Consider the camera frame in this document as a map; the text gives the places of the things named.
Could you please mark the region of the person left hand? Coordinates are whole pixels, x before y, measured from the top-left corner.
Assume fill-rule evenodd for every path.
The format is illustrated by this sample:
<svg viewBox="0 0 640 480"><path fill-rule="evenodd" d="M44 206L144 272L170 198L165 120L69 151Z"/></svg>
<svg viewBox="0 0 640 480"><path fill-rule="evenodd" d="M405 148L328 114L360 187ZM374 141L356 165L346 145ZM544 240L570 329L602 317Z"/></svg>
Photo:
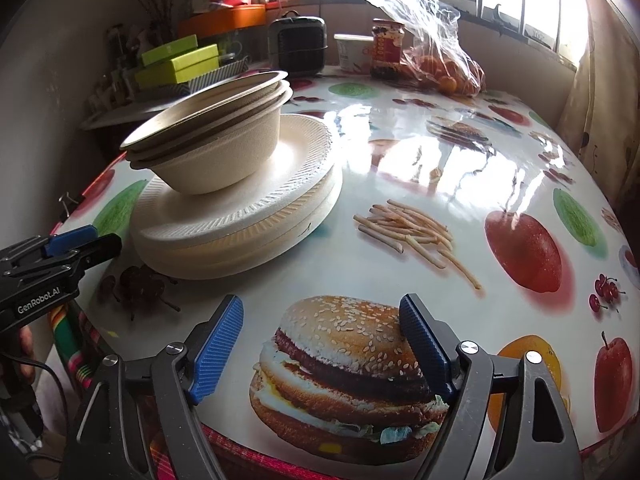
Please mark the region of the person left hand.
<svg viewBox="0 0 640 480"><path fill-rule="evenodd" d="M34 340L32 339L32 330L28 325L23 326L14 332L5 332L1 335L1 354L14 356L14 358L32 359L34 353ZM35 380L35 367L21 362L7 361L1 358L1 376L9 370L15 373L31 385Z"/></svg>

